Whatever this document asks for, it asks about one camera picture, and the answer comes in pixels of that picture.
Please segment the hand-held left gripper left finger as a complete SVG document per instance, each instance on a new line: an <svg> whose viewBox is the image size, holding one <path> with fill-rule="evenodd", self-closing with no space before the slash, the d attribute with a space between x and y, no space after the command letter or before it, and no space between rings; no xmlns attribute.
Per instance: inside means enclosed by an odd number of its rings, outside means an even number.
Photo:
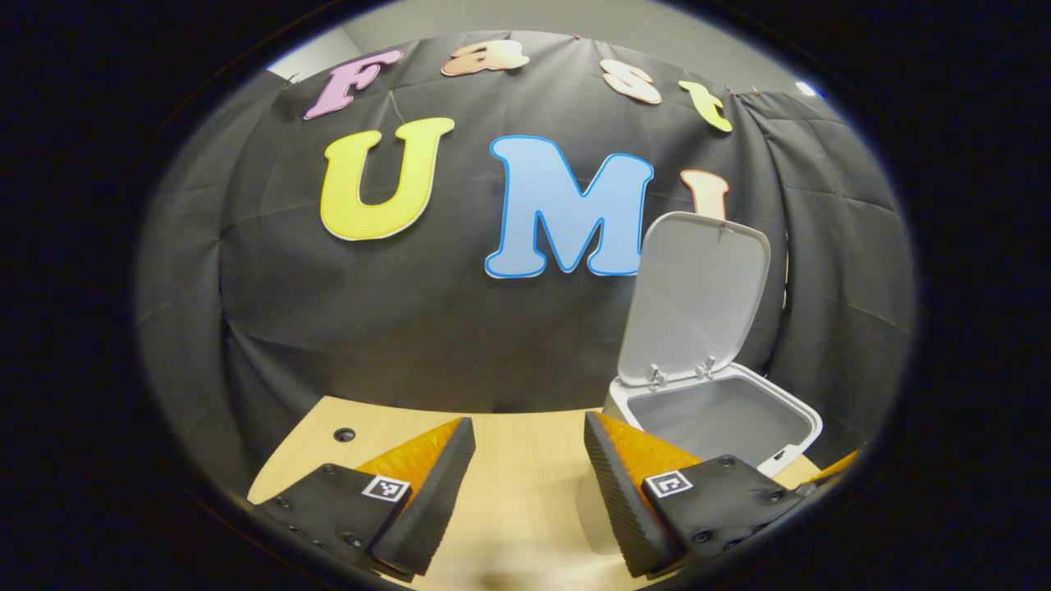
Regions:
<svg viewBox="0 0 1051 591"><path fill-rule="evenodd" d="M307 416L251 480L250 501L306 557L358 580L427 575L476 449L473 420L388 433L374 416Z"/></svg>

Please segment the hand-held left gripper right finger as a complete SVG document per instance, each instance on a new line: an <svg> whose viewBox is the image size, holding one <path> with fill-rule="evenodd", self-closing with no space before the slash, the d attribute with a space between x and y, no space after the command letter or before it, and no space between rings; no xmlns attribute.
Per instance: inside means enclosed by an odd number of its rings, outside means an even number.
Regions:
<svg viewBox="0 0 1051 591"><path fill-rule="evenodd" d="M746 461L698 458L619 419L588 411L583 445L630 575L695 567L772 527L802 502Z"/></svg>

